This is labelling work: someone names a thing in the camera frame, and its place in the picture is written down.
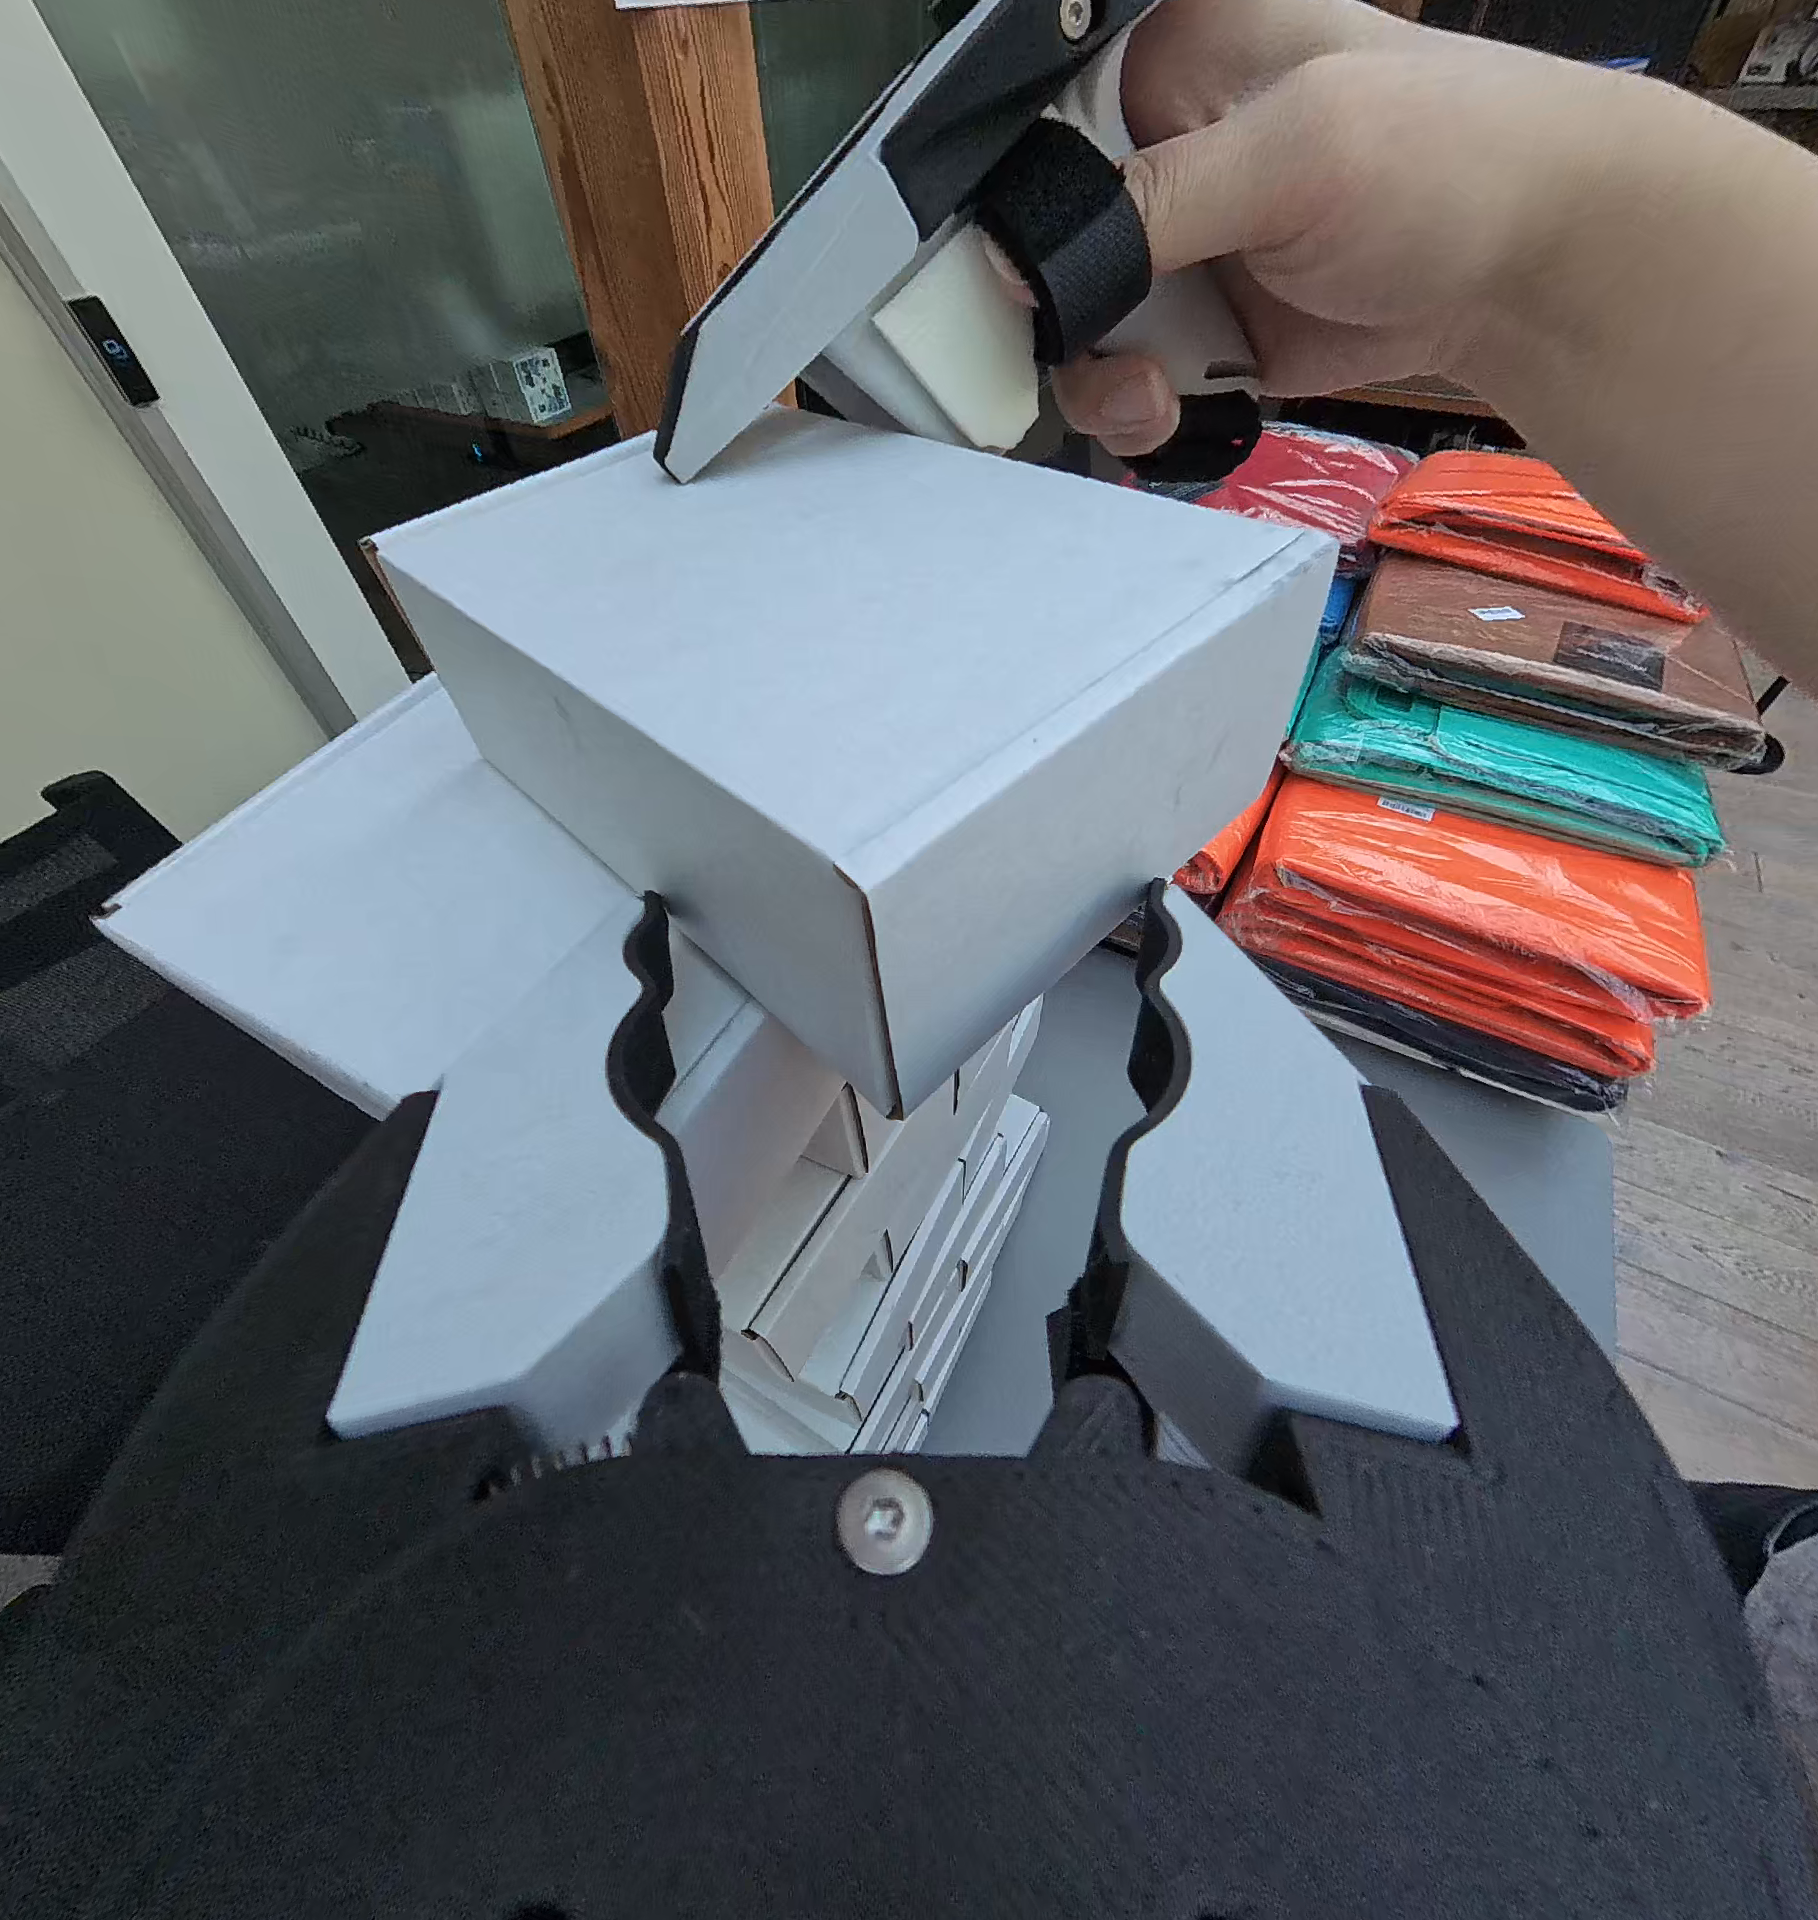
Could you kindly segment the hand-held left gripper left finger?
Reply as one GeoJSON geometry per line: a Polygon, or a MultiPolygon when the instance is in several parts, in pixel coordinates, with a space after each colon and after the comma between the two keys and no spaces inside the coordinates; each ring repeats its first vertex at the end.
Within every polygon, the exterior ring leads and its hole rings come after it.
{"type": "Polygon", "coordinates": [[[667,903],[611,908],[446,1068],[325,1423],[501,1411],[594,1454],[670,1371],[719,1387],[722,1304],[677,1137],[667,903]]]}

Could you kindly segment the stack of wrapped coloured cloths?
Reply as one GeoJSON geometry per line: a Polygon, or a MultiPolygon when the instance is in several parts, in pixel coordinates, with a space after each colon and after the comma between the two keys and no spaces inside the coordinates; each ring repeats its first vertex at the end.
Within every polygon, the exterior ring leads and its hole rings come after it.
{"type": "Polygon", "coordinates": [[[1258,798],[1174,885],[1314,1023],[1609,1113],[1708,1013],[1711,772],[1767,776],[1736,637],[1548,463],[1274,421],[1133,484],[1338,543],[1258,798]]]}

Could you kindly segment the person's right forearm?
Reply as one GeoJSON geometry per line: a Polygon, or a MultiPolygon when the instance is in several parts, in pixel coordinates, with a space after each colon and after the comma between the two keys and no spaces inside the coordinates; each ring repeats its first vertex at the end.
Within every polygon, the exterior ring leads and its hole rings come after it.
{"type": "Polygon", "coordinates": [[[1818,158],[1666,81],[1447,49],[1510,150],[1438,370],[1818,701],[1818,158]]]}

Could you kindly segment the pile of white boxes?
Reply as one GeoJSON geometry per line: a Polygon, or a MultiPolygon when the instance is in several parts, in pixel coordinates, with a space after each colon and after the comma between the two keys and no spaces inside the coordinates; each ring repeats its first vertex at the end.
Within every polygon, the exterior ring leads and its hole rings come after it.
{"type": "MultiPolygon", "coordinates": [[[[389,1117],[636,898],[476,752],[437,682],[126,885],[106,932],[389,1117]]],[[[758,1454],[918,1449],[1047,1142],[1030,1002],[879,1117],[670,929],[677,1137],[758,1454]]]]}

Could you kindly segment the glass partition panel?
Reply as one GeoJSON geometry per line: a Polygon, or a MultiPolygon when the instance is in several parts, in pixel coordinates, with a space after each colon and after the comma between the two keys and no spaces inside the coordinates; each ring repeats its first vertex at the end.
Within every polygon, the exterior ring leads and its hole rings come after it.
{"type": "Polygon", "coordinates": [[[611,439],[501,5],[42,5],[344,546],[611,439]],[[575,411],[491,418],[556,347],[575,411]]]}

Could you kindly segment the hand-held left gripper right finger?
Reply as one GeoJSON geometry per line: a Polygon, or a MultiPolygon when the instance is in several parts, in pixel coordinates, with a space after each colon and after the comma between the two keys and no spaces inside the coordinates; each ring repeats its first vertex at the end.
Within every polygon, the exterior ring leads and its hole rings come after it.
{"type": "Polygon", "coordinates": [[[1284,1412],[1447,1442],[1457,1406],[1364,1084],[1169,882],[1144,891],[1127,1080],[1076,1287],[1162,1459],[1244,1474],[1284,1412]]]}

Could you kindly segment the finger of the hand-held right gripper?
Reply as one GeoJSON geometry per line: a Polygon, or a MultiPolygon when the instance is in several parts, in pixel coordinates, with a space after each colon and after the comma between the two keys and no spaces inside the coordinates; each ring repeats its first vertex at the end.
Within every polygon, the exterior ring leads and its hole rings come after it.
{"type": "Polygon", "coordinates": [[[866,119],[683,322],[658,463],[692,484],[793,380],[843,418],[941,437],[941,404],[876,328],[924,261],[924,227],[884,167],[889,119],[866,119]]]}

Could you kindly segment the black office chair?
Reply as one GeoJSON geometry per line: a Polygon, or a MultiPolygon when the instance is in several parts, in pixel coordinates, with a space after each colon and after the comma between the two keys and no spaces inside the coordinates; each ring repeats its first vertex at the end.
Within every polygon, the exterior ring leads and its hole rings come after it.
{"type": "Polygon", "coordinates": [[[177,836],[106,772],[0,841],[0,1557],[70,1538],[177,1355],[375,1121],[99,929],[177,836]]]}

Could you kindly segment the white cardboard box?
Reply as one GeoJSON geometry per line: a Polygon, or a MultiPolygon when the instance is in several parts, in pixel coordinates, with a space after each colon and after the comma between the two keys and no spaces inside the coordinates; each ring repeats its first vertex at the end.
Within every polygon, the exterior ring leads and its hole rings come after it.
{"type": "Polygon", "coordinates": [[[1258,798],[1335,543],[777,408],[375,560],[479,757],[902,1117],[1258,798]]]}

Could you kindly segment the wooden pillar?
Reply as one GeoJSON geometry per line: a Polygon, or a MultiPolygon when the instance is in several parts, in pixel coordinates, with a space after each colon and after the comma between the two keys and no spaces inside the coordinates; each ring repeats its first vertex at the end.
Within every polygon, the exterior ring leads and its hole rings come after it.
{"type": "Polygon", "coordinates": [[[777,218],[746,5],[504,5],[624,439],[658,425],[682,328],[777,218]]]}

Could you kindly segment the black door access reader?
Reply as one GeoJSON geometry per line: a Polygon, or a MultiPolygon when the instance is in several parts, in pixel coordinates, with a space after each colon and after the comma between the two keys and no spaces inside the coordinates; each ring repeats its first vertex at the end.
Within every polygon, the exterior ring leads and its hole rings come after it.
{"type": "Polygon", "coordinates": [[[74,295],[67,301],[67,312],[74,317],[83,338],[87,342],[87,347],[94,352],[94,359],[101,362],[106,376],[113,377],[116,390],[131,404],[131,408],[153,408],[153,402],[160,398],[146,366],[139,362],[137,347],[130,343],[130,333],[118,328],[118,319],[108,312],[106,301],[99,295],[74,295]]]}

